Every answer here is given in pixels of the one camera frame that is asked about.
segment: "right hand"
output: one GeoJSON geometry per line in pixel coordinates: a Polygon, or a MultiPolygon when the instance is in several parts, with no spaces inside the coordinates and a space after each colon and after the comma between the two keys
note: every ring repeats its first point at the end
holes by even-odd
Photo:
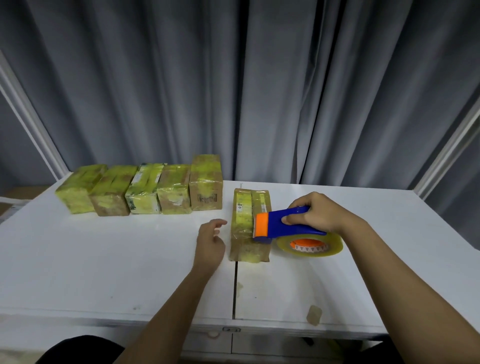
{"type": "Polygon", "coordinates": [[[311,192],[297,198],[288,208],[299,206],[310,206],[310,210],[304,214],[284,216],[282,218],[284,224],[309,225],[317,230],[341,234],[350,219],[358,218],[358,216],[346,208],[343,208],[324,194],[318,192],[311,192]]]}

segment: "cardboard box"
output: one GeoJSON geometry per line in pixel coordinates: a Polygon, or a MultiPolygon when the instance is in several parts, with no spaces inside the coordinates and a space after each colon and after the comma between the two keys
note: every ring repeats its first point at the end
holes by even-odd
{"type": "Polygon", "coordinates": [[[142,163],[125,193],[132,214],[159,214],[156,186],[166,163],[142,163]]]}
{"type": "Polygon", "coordinates": [[[89,195],[99,216],[130,214],[125,192],[136,172],[137,166],[113,166],[105,172],[89,195]]]}
{"type": "Polygon", "coordinates": [[[200,154],[193,159],[190,172],[192,210],[221,210],[223,176],[220,156],[200,154]]]}
{"type": "Polygon", "coordinates": [[[188,181],[190,164],[169,164],[163,168],[157,185],[157,195],[162,214],[190,214],[188,181]]]}
{"type": "Polygon", "coordinates": [[[268,191],[235,189],[230,233],[230,260],[249,263],[270,261],[271,244],[253,240],[253,216],[270,211],[272,206],[268,191]]]}
{"type": "Polygon", "coordinates": [[[71,214],[94,212],[95,209],[88,195],[106,170],[106,164],[82,166],[57,188],[55,194],[66,205],[71,214]]]}

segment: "barcode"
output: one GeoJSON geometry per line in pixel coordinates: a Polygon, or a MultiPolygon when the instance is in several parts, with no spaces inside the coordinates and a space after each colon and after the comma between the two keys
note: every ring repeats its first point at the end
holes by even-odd
{"type": "Polygon", "coordinates": [[[212,194],[212,195],[210,195],[210,196],[208,196],[208,197],[204,197],[204,196],[202,196],[201,194],[198,194],[198,195],[197,195],[197,201],[198,201],[198,202],[205,202],[205,203],[208,203],[208,202],[216,202],[216,199],[217,199],[216,195],[217,195],[217,194],[212,194]]]}

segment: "tape roll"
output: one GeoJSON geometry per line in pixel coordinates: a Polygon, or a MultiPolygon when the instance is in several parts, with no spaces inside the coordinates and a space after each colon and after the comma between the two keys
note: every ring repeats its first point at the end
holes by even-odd
{"type": "Polygon", "coordinates": [[[343,249],[342,238],[332,233],[281,236],[276,239],[276,244],[287,253],[304,257],[335,255],[343,249]]]}

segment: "hand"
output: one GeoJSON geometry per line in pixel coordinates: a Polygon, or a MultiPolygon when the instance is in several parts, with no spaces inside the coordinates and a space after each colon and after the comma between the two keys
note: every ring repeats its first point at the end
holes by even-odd
{"type": "Polygon", "coordinates": [[[310,210],[304,214],[284,216],[282,218],[284,224],[309,225],[317,230],[335,232],[341,235],[343,228],[348,226],[351,219],[359,218],[324,194],[318,192],[311,192],[297,198],[288,208],[299,206],[310,206],[310,210]]]}
{"type": "Polygon", "coordinates": [[[216,271],[225,254],[225,244],[218,233],[220,227],[226,224],[225,220],[216,218],[200,226],[192,271],[209,278],[216,271]]]}

